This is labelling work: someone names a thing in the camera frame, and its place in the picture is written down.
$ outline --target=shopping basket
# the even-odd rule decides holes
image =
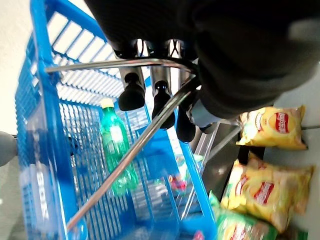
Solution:
[[[46,67],[110,60],[112,48],[97,22],[67,0],[31,0],[30,11],[33,34],[15,95],[27,238],[184,240],[200,233],[215,239],[217,229],[205,188],[192,152],[182,142],[190,175],[186,192],[171,190],[170,169],[156,178],[150,174],[142,151],[133,160],[137,188],[122,196],[108,190],[72,230],[67,229],[68,221],[110,174],[100,136],[99,103],[109,97],[117,107],[123,85],[117,68],[47,73]],[[131,144],[150,123],[147,105],[117,111]],[[153,164],[152,171],[159,165]]]

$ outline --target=metal rod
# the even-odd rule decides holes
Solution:
[[[203,161],[203,165],[205,166],[207,162],[212,159],[230,140],[237,135],[241,130],[240,126],[237,126],[234,130],[232,130],[227,136],[222,139],[210,152],[209,157]]]
[[[132,145],[129,151],[123,156],[118,166],[103,182],[98,190],[88,199],[88,201],[79,209],[79,211],[69,220],[66,229],[70,231],[77,222],[95,205],[105,192],[111,187],[112,183],[131,163],[134,157],[141,151],[145,144],[152,138],[160,126],[175,110],[175,108],[198,86],[198,81],[195,78],[190,79],[182,88],[167,102],[160,113],[152,120],[150,125],[144,130],[138,140]]]
[[[121,59],[114,61],[96,61],[88,63],[77,63],[65,66],[46,67],[46,73],[62,72],[69,70],[84,70],[84,69],[111,69],[111,68],[127,68],[127,67],[143,67],[143,66],[162,66],[169,68],[183,69],[186,72],[194,73],[195,65],[189,61],[184,61],[178,58],[169,57],[168,59],[139,57],[135,59]]]

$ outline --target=snack bag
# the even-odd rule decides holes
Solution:
[[[308,240],[308,232],[290,226],[283,234],[278,235],[276,240]]]
[[[292,174],[254,169],[236,160],[221,205],[266,220],[283,233],[292,217],[297,189]]]
[[[240,116],[241,140],[238,145],[279,147],[305,150],[302,142],[301,122],[305,106],[299,108],[263,107]]]
[[[220,207],[215,195],[210,192],[209,200],[214,212],[217,240],[275,240],[277,230],[270,224],[254,217],[229,211]]]
[[[276,166],[262,161],[252,152],[249,152],[247,166],[254,169],[274,169],[284,174],[292,175],[297,182],[298,187],[297,195],[295,197],[294,211],[301,215],[306,213],[309,199],[309,183],[315,170],[314,166],[303,168]]]

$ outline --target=bottle cap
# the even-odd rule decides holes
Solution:
[[[105,109],[105,108],[114,108],[115,107],[114,102],[112,101],[111,98],[102,99],[100,104],[101,104],[101,107],[103,109]]]

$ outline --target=green bottle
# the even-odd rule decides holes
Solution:
[[[101,101],[103,119],[101,121],[101,135],[106,165],[111,173],[122,157],[130,148],[125,124],[116,115],[115,106],[111,99]],[[116,195],[123,195],[127,190],[135,189],[138,185],[138,176],[132,163],[123,171],[112,185]]]

